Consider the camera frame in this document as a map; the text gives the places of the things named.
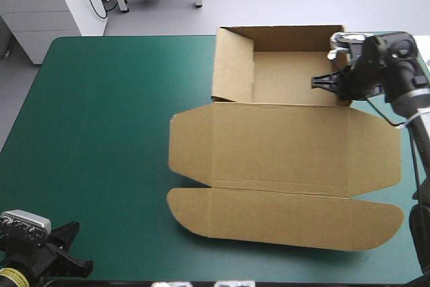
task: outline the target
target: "cabinet drawer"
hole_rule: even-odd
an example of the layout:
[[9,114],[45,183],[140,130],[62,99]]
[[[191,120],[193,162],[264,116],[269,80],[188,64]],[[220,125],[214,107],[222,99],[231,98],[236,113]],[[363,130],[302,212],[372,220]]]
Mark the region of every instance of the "cabinet drawer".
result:
[[68,10],[65,0],[0,0],[0,11],[2,13]]
[[78,30],[70,11],[2,13],[1,17],[12,32]]
[[59,37],[80,36],[78,30],[14,32],[13,35],[34,64],[42,64],[52,41]]

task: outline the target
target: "open cardboard box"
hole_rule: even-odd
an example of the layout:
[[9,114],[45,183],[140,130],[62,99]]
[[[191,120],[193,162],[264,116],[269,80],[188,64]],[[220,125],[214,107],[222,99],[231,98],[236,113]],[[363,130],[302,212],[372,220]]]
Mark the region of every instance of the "open cardboard box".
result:
[[210,188],[175,188],[174,217],[213,238],[358,251],[403,215],[351,197],[400,180],[400,134],[332,93],[329,38],[342,26],[220,28],[214,103],[171,121],[170,168]]

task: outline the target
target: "white cable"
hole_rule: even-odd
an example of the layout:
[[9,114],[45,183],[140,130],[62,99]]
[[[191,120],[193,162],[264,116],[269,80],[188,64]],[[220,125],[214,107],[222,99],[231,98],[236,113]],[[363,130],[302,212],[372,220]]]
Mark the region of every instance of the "white cable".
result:
[[430,114],[430,108],[423,108],[423,109],[418,109],[418,112],[414,115],[412,115],[408,120],[406,120],[404,122],[404,124],[401,124],[399,126],[397,126],[397,129],[405,129],[408,124],[410,124],[415,118],[418,118],[419,116],[422,116],[423,114]]

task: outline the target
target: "gray floor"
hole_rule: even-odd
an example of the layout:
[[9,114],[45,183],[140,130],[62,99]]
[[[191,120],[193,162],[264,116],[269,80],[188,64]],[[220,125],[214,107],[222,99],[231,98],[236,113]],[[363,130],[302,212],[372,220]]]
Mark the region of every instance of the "gray floor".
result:
[[[430,35],[429,0],[131,0],[110,13],[106,35],[215,34],[217,26],[344,24],[348,30],[406,30]],[[38,67],[16,42],[0,61],[0,148]]]

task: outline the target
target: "green table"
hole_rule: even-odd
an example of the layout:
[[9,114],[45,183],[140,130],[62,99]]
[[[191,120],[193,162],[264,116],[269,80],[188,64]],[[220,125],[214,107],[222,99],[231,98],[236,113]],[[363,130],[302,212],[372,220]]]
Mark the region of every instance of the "green table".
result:
[[[167,192],[198,184],[169,170],[169,120],[210,103],[214,47],[214,36],[56,40],[0,154],[0,210],[28,210],[54,227],[79,221],[72,254],[95,261],[93,279],[417,277],[407,220],[361,253],[207,239],[174,220]],[[407,219],[414,183],[403,141],[402,182],[364,198],[398,204]]]

